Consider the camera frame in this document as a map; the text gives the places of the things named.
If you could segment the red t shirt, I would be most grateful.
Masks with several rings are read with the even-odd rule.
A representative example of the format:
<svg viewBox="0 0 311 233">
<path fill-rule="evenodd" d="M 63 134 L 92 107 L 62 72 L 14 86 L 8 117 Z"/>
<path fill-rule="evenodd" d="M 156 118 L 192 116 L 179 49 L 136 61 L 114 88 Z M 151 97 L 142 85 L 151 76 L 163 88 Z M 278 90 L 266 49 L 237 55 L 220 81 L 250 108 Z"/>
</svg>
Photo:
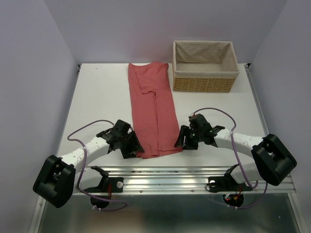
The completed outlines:
<svg viewBox="0 0 311 233">
<path fill-rule="evenodd" d="M 174 145 L 179 136 L 167 63 L 128 65 L 128 82 L 134 131 L 143 147 L 137 158 L 156 158 L 182 151 Z"/>
</svg>

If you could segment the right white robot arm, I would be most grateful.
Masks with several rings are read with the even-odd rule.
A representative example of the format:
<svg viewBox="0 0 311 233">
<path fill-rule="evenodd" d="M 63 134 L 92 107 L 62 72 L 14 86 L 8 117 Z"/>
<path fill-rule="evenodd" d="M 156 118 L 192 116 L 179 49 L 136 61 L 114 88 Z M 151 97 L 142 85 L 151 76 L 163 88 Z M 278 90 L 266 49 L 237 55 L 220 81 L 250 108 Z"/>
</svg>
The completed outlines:
<svg viewBox="0 0 311 233">
<path fill-rule="evenodd" d="M 248 136 L 233 133 L 223 126 L 212 127 L 202 114 L 189 117 L 189 126 L 181 126 L 176 148 L 197 150 L 199 143 L 216 148 L 229 149 L 238 156 L 240 153 L 249 156 L 254 161 L 229 168 L 223 176 L 208 178 L 208 191 L 212 193 L 236 191 L 251 191 L 248 182 L 265 181 L 278 186 L 297 166 L 289 150 L 274 134 L 265 137 Z"/>
</svg>

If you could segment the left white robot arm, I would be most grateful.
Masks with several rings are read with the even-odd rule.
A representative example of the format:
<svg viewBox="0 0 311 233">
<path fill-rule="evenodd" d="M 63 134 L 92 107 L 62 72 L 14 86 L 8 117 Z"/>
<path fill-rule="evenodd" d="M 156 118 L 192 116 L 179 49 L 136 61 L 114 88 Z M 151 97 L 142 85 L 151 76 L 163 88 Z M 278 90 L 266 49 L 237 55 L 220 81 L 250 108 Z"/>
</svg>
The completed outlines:
<svg viewBox="0 0 311 233">
<path fill-rule="evenodd" d="M 67 140 L 78 142 L 80 147 L 60 157 L 49 156 L 33 185 L 33 191 L 56 208 L 64 206 L 75 189 L 86 193 L 80 183 L 88 164 L 115 150 L 120 150 L 124 159 L 144 152 L 131 125 L 120 119 L 86 144 L 72 136 L 68 135 Z"/>
</svg>

